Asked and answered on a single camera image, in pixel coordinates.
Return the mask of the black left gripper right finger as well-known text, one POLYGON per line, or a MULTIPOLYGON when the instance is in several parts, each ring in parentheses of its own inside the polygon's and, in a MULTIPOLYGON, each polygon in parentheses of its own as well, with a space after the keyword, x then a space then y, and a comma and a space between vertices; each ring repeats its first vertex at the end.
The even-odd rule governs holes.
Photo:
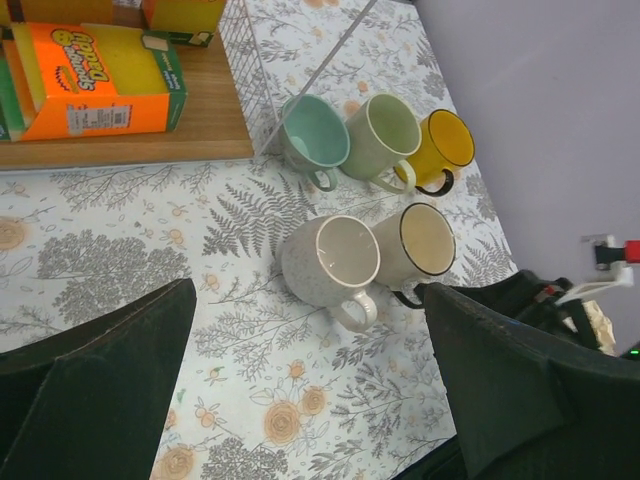
POLYGON ((426 322, 471 479, 636 479, 639 365, 424 288, 426 322))

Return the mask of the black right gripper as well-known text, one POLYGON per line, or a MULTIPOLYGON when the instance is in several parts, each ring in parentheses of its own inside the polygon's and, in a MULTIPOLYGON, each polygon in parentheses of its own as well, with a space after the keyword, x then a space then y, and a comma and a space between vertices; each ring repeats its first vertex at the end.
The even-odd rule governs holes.
POLYGON ((596 333, 580 299, 560 300, 573 284, 564 277, 542 280, 530 270, 484 287, 454 288, 458 293, 520 323, 572 344, 599 350, 596 333))

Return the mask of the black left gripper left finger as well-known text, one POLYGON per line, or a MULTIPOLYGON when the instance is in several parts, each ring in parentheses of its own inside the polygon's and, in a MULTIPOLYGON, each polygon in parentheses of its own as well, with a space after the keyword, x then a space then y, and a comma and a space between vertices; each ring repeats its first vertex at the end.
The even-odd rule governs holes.
POLYGON ((196 303, 175 280, 2 353, 2 478, 149 478, 196 303))

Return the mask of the cream mug black rim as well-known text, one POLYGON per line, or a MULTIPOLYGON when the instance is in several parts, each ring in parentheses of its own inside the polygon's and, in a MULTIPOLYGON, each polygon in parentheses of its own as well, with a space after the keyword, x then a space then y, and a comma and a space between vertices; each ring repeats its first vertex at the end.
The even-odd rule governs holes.
POLYGON ((451 269, 456 241, 449 222, 431 205, 413 203, 373 226, 372 232, 380 250, 375 281, 388 287, 406 307, 422 309, 423 298, 409 300, 402 287, 424 283, 451 269))

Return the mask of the yellow black mug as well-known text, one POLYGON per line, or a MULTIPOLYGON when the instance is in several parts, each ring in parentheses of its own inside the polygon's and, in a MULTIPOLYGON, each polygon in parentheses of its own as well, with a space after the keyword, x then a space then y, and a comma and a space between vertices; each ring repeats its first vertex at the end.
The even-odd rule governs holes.
POLYGON ((407 158, 416 174, 416 189, 430 197, 442 197, 454 186, 454 174, 472 163, 473 136, 455 113, 434 110, 421 124, 422 142, 407 158))

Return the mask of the white mug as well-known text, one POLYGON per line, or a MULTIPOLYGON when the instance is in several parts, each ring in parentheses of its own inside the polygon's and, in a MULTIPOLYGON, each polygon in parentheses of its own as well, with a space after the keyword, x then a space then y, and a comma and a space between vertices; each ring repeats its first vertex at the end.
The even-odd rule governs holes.
POLYGON ((381 255, 372 230, 346 215, 315 218, 284 242, 281 268, 301 301, 327 309, 345 329, 361 333, 377 321, 378 308, 367 294, 379 272, 381 255))

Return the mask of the sage green mug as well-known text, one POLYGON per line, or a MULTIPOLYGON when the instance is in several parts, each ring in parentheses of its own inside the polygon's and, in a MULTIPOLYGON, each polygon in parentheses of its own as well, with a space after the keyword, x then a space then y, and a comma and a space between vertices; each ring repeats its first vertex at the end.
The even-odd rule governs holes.
POLYGON ((351 146, 340 168, 347 176, 394 194, 407 194, 416 187, 417 176, 407 159, 421 146, 422 133, 404 100, 388 93, 376 94, 346 121, 346 127, 351 146), (395 167, 405 175, 403 187, 381 178, 395 167))

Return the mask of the teal green mug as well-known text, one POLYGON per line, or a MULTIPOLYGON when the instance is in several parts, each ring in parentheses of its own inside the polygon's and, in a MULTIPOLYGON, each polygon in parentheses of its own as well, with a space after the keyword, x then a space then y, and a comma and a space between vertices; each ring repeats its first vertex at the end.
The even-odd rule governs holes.
POLYGON ((319 190, 335 190, 336 169, 346 161, 351 147, 336 110, 321 97, 304 94, 283 104, 281 118, 278 135, 286 162, 319 190))

